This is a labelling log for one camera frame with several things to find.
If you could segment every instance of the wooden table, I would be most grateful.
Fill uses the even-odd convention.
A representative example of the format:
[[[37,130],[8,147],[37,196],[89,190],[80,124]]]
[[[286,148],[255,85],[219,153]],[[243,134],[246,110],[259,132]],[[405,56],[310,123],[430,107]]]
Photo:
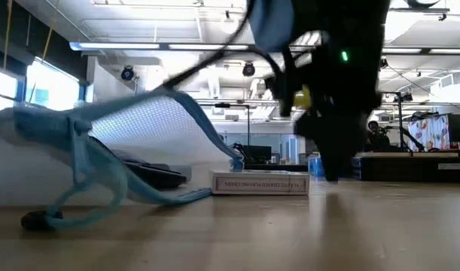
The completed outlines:
[[[311,187],[309,197],[126,206],[93,227],[51,234],[20,229],[32,209],[0,209],[0,270],[460,270],[460,186]]]

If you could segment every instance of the green led light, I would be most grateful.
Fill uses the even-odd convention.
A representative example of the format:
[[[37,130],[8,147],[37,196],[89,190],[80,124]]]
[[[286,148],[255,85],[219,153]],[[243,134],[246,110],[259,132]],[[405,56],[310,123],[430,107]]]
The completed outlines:
[[[342,60],[343,60],[343,62],[348,62],[349,61],[349,55],[345,51],[342,51]]]

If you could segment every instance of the cable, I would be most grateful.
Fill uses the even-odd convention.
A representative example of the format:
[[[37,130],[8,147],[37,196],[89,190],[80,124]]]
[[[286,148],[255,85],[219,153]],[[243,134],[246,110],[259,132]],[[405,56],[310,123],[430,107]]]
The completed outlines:
[[[190,68],[184,72],[182,72],[179,75],[176,75],[175,77],[169,79],[165,83],[163,83],[163,87],[171,90],[174,88],[176,85],[180,84],[182,81],[188,79],[191,75],[197,73],[200,69],[205,68],[207,65],[213,63],[214,61],[217,61],[221,59],[224,56],[224,49],[230,45],[232,42],[238,38],[239,34],[245,27],[246,22],[248,21],[249,17],[251,16],[251,13],[253,12],[254,8],[254,1],[255,0],[249,0],[245,16],[243,18],[242,23],[238,26],[238,29],[230,36],[230,38],[227,40],[227,42],[224,44],[224,46],[218,50],[216,53],[214,53],[212,56],[209,58],[203,60],[200,64],[194,66],[193,68]]]
[[[410,80],[409,78],[406,78],[404,75],[402,75],[402,73],[398,72],[397,70],[395,70],[394,68],[392,68],[390,65],[387,65],[387,67],[388,67],[389,69],[391,69],[392,71],[394,71],[395,73],[397,73],[397,74],[398,74],[399,76],[401,76],[403,79],[405,79],[406,81],[408,81],[409,83],[411,83],[412,85],[418,87],[418,88],[421,89],[421,90],[424,90],[426,93],[429,93],[430,95],[432,95],[432,96],[434,96],[434,97],[436,97],[436,98],[439,98],[439,97],[435,96],[432,92],[426,90],[424,87],[420,86],[420,85],[417,84],[417,83],[414,83],[414,82],[413,82],[412,80]],[[453,106],[453,107],[455,107],[455,108],[458,108],[458,109],[460,110],[460,107],[458,107],[457,105],[454,105],[454,104],[452,104],[452,103],[450,103],[450,102],[449,102],[449,105],[451,105],[451,106]]]
[[[56,2],[56,9],[55,9],[55,11],[54,11],[52,23],[50,24],[49,34],[47,34],[46,44],[45,44],[45,46],[44,46],[44,52],[42,53],[41,64],[44,64],[44,61],[45,61],[45,59],[46,59],[47,49],[49,48],[50,38],[52,37],[52,32],[53,32],[53,30],[54,30],[54,26],[56,25],[56,21],[57,21],[57,10],[58,10],[58,8],[59,8],[59,2],[60,2],[60,0],[57,0],[57,2]],[[32,98],[34,97],[34,91],[35,91],[35,85],[36,85],[36,84],[37,84],[37,80],[34,81],[34,87],[32,87],[31,96],[29,97],[29,101],[27,101],[27,102],[32,102]]]
[[[7,16],[7,30],[5,30],[5,50],[4,50],[4,72],[7,69],[7,55],[9,52],[9,35],[11,34],[11,21],[12,21],[12,2],[8,0],[8,16]]]

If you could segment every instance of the yellow part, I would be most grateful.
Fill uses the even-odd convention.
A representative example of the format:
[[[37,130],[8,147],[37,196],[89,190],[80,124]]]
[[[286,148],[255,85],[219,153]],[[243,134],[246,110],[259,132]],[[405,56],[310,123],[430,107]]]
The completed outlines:
[[[310,97],[310,89],[307,85],[302,86],[303,96],[294,97],[294,105],[297,108],[308,109],[312,107],[312,99]]]

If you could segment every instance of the black cable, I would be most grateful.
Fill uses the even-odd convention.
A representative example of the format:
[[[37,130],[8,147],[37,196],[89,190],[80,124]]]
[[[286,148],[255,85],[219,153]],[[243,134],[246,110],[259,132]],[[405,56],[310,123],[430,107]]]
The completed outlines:
[[[249,0],[248,1],[246,13],[245,13],[245,16],[243,17],[242,23],[238,26],[238,29],[236,29],[236,31],[230,36],[230,38],[228,38],[227,42],[224,44],[224,46],[220,50],[215,52],[209,58],[203,60],[200,64],[195,65],[193,68],[189,68],[188,70],[182,72],[181,74],[176,75],[173,78],[170,78],[168,81],[163,83],[163,87],[171,90],[176,85],[180,84],[182,81],[188,79],[191,75],[194,75],[199,70],[205,68],[207,65],[209,65],[209,64],[211,64],[211,63],[213,63],[213,62],[215,62],[215,61],[217,61],[219,59],[221,59],[224,56],[224,52],[225,52],[224,49],[228,45],[233,43],[236,40],[236,38],[238,38],[239,34],[242,32],[243,28],[245,27],[246,22],[248,21],[248,19],[251,16],[251,13],[253,12],[254,1],[255,0]]]
[[[419,84],[417,84],[417,83],[414,83],[414,82],[413,82],[412,80],[410,80],[409,78],[406,78],[404,75],[402,75],[402,73],[396,71],[396,70],[395,70],[394,68],[392,68],[390,65],[387,65],[387,67],[388,67],[389,69],[391,69],[392,71],[394,71],[394,72],[395,72],[396,74],[398,74],[399,76],[401,76],[403,79],[405,79],[406,81],[408,81],[409,83],[411,83],[412,85],[414,85],[414,86],[418,87],[419,89],[424,90],[426,93],[429,93],[430,95],[432,95],[432,96],[438,98],[438,97],[435,96],[432,92],[426,90],[426,89],[425,89],[424,87],[422,87],[421,85],[419,85]],[[453,107],[455,107],[455,108],[458,108],[458,109],[460,110],[460,107],[458,107],[457,105],[454,105],[454,104],[452,104],[452,103],[450,103],[450,102],[449,102],[448,104],[451,105],[451,106],[453,106]]]

